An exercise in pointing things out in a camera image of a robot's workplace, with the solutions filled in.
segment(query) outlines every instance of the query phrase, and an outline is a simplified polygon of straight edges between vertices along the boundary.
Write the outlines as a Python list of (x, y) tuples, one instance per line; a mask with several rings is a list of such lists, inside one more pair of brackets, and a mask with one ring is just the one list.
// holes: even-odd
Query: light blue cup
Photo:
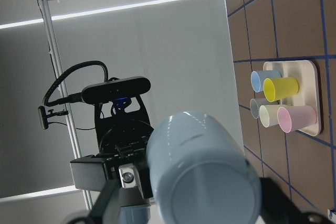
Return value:
[(256, 223), (260, 179), (210, 115), (181, 112), (164, 120), (148, 141), (146, 158), (164, 223)]
[(251, 73), (251, 84), (255, 92), (264, 90), (264, 80), (266, 78), (279, 78), (281, 73), (278, 70), (253, 71)]

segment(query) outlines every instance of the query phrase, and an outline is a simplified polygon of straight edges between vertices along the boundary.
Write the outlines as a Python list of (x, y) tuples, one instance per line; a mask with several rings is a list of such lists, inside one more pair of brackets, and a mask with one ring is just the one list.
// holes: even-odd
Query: blue cup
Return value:
[(251, 84), (255, 92), (264, 90), (264, 80), (266, 78), (280, 78), (281, 73), (278, 70), (253, 71), (251, 73)]

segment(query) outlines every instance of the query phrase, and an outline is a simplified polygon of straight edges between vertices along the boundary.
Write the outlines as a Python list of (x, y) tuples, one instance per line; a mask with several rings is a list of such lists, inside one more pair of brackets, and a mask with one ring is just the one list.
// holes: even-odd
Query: black bracket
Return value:
[(62, 115), (68, 115), (69, 112), (66, 110), (62, 110), (59, 112), (54, 112), (54, 110), (48, 110), (49, 114), (46, 113), (46, 108), (44, 106), (38, 107), (38, 113), (40, 116), (41, 126), (42, 129), (46, 130), (49, 128), (49, 122), (48, 118), (51, 118), (53, 116), (62, 116)]

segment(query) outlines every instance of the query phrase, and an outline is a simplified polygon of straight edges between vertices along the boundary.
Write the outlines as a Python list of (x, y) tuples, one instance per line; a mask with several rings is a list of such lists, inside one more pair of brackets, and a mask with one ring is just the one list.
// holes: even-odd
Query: gray cup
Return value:
[(255, 98), (250, 100), (250, 109), (252, 116), (257, 119), (259, 118), (259, 109), (262, 105), (274, 105), (278, 104), (277, 101), (269, 102), (266, 98)]

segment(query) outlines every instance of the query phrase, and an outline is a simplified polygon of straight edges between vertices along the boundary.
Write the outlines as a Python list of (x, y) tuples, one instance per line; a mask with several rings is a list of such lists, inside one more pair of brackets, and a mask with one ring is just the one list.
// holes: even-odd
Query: white cup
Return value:
[(259, 109), (260, 121), (264, 127), (268, 128), (279, 124), (278, 122), (278, 109), (286, 107), (286, 105), (262, 105)]

